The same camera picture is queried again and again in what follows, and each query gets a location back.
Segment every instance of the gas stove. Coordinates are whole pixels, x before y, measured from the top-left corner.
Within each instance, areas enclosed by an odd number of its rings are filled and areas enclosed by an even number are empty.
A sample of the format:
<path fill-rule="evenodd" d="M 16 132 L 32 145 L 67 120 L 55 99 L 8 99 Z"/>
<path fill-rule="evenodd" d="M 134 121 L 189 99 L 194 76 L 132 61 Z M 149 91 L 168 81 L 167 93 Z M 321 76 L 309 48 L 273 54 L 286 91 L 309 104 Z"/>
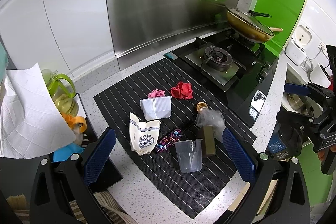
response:
<path fill-rule="evenodd" d="M 173 63 L 208 88 L 252 127 L 273 81 L 278 58 L 228 27 L 168 54 Z"/>

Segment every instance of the striped fabric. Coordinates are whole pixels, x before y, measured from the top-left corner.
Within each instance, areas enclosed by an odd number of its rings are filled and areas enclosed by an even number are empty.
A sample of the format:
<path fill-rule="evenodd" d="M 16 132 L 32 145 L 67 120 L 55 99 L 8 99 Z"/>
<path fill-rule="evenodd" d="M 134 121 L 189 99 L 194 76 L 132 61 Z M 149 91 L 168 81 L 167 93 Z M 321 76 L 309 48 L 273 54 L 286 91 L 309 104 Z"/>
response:
<path fill-rule="evenodd" d="M 193 173 L 179 171 L 178 159 L 173 146 L 163 153 L 139 156 L 131 151 L 129 142 L 129 113 L 144 122 L 140 100 L 147 98 L 153 89 L 165 90 L 169 94 L 179 81 L 190 82 L 193 99 L 172 98 L 172 115 L 160 119 L 159 139 L 175 128 L 196 119 L 196 105 L 206 102 L 209 108 L 223 113 L 226 126 L 244 140 L 253 143 L 255 135 L 233 112 L 189 75 L 169 60 L 162 59 L 121 80 L 94 97 L 108 125 L 115 130 L 117 138 L 128 155 L 148 179 L 177 207 L 189 217 L 196 217 L 224 188 L 234 175 L 236 168 L 222 143 L 216 140 L 216 155 L 202 159 L 202 170 Z M 181 140 L 194 140 L 198 128 L 193 125 Z"/>
<path fill-rule="evenodd" d="M 133 218 L 125 213 L 108 191 L 95 193 L 94 195 L 114 224 L 137 224 Z M 76 219 L 83 223 L 87 223 L 77 202 L 72 201 L 69 204 Z M 14 213 L 23 224 L 29 224 L 29 210 L 14 210 Z"/>

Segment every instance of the wall outlet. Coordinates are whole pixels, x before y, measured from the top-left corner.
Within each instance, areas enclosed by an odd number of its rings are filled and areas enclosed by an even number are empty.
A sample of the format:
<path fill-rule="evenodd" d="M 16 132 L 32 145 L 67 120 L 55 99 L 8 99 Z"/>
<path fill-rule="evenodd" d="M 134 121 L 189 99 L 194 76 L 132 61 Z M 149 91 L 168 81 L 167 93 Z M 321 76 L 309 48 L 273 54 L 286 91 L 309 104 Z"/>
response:
<path fill-rule="evenodd" d="M 327 46 L 325 45 L 325 43 L 322 41 L 321 44 L 319 45 L 319 49 L 322 50 L 323 54 L 328 57 L 328 53 L 327 53 Z"/>

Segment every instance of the paper towel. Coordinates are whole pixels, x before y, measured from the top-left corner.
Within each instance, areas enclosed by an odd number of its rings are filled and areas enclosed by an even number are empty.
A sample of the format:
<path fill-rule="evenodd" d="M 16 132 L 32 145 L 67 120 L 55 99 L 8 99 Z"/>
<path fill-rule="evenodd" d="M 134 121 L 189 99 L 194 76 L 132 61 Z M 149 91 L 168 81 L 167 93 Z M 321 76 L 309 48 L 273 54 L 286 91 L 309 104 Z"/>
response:
<path fill-rule="evenodd" d="M 26 70 L 7 70 L 1 98 L 0 156 L 30 159 L 75 140 L 49 95 L 38 64 Z"/>

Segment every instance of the frying pan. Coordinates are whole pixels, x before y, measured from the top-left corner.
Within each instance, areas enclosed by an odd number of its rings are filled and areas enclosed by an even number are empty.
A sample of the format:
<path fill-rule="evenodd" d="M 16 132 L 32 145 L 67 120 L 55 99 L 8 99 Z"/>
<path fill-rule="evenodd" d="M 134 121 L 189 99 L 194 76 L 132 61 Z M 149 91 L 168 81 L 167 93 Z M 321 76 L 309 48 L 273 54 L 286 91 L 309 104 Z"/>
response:
<path fill-rule="evenodd" d="M 274 32 L 282 32 L 282 28 L 268 27 L 257 20 L 256 16 L 271 17 L 269 14 L 255 11 L 242 12 L 237 8 L 226 7 L 226 17 L 231 27 L 244 38 L 254 43 L 264 43 L 274 37 Z"/>

